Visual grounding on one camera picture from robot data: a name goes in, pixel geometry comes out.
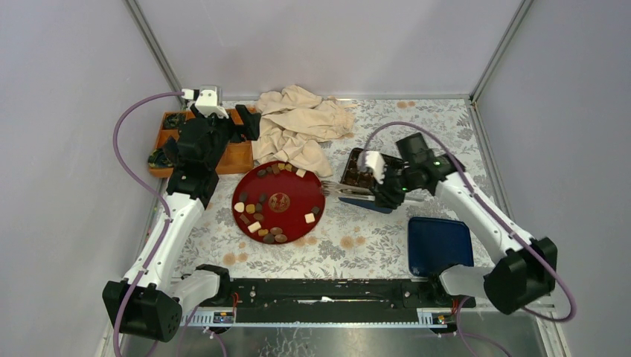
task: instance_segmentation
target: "blue tray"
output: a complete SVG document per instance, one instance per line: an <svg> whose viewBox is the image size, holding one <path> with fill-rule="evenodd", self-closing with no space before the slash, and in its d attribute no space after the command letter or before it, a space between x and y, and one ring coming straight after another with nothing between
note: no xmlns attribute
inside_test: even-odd
<svg viewBox="0 0 631 357"><path fill-rule="evenodd" d="M451 219L412 217L408 223L408 265L417 277L428 277L451 264L473 266L471 233Z"/></svg>

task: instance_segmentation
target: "fork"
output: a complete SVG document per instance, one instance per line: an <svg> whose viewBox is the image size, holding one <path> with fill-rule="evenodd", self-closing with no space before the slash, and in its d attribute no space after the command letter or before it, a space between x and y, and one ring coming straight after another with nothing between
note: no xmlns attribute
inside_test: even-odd
<svg viewBox="0 0 631 357"><path fill-rule="evenodd" d="M374 201L374 195L368 188L350 186L349 184L340 184L337 182L323 181L322 194L329 197L338 197L343 199L363 199L365 201ZM404 202L424 202L423 199L415 197L407 197Z"/></svg>

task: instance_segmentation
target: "white wall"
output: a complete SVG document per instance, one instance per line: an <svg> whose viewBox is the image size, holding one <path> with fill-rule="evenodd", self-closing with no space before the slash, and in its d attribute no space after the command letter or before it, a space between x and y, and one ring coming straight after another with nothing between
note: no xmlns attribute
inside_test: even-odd
<svg viewBox="0 0 631 357"><path fill-rule="evenodd" d="M629 355L629 19L627 0L535 1L479 105L516 221L558 245L575 357Z"/></svg>
<svg viewBox="0 0 631 357"><path fill-rule="evenodd" d="M93 356L101 291L133 261L152 203L118 166L112 130L168 87L122 1L0 8L0 356ZM175 107L161 100L124 125L123 155L146 179Z"/></svg>
<svg viewBox="0 0 631 357"><path fill-rule="evenodd" d="M394 96L470 93L520 0L139 3L184 87Z"/></svg>

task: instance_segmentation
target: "wooden tray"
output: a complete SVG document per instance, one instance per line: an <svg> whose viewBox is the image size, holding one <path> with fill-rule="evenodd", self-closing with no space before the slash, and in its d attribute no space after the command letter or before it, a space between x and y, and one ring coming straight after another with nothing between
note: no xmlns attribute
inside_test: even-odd
<svg viewBox="0 0 631 357"><path fill-rule="evenodd" d="M254 113L254 108L248 108L248 110ZM232 120L237 125L243 125L243 121L237 113L236 109L226 109L228 114L232 117ZM185 111L185 112L165 112L162 115L162 120L160 120L160 129L158 131L158 137L156 138L156 144L153 145L153 150L162 147L165 142L167 142L168 138L173 136L174 139L179 139L179 134L177 129L162 129L162 124L164 123L164 119L168 115L184 113L186 115L185 120L189 120L195 117L193 112ZM252 170L254 167L254 159L252 157L252 143L250 141L244 141L242 143L230 143L225 148L225 152L221 157L217 168L218 175L228 175L230 173L247 173ZM164 169L154 169L149 167L149 172L151 175L155 177L159 177L161 179L165 179L171 176L173 173L173 168L164 168Z"/></svg>

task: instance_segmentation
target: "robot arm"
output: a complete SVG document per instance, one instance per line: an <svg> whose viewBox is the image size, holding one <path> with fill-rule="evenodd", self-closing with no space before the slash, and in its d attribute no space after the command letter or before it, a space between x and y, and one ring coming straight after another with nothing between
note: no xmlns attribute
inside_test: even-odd
<svg viewBox="0 0 631 357"><path fill-rule="evenodd" d="M480 239L495 263L493 268L444 267L434 276L444 292L452 296L487 298L499 311L510 314L554 289L554 278L511 235L518 234L528 239L531 247L556 268L557 247L549 238L534 239L480 190L475 190L475 184L474 198L449 156L434 156L421 134L398 141L397 147L405 162L403 169L389 170L378 152L367 152L365 155L365 165L372 170L377 181L371 190L375 195L375 204L396 208L405 199L406 192L428 190L456 212L458 218ZM468 173L464 175L473 182ZM480 201L506 222L511 231L504 229Z"/></svg>
<svg viewBox="0 0 631 357"><path fill-rule="evenodd" d="M260 114L237 106L244 125L236 125L220 106L219 87L183 92L185 99L193 101L190 109L195 118L179 127L177 142L171 140L162 147L173 162L165 197L170 215L159 212L140 257L122 281L109 281L103 290L103 301L114 325L125 294L133 289L124 307L120 332L164 342L176 334L182 311L189 311L208 298L227 298L222 289L228 279L226 269L200 266L182 282L174 286L170 282L185 241L217 187L219 176L215 168L228 143L257 140L259 136ZM166 220L170 220L169 228L157 245ZM138 284L131 286L129 282L141 271L144 274Z"/></svg>

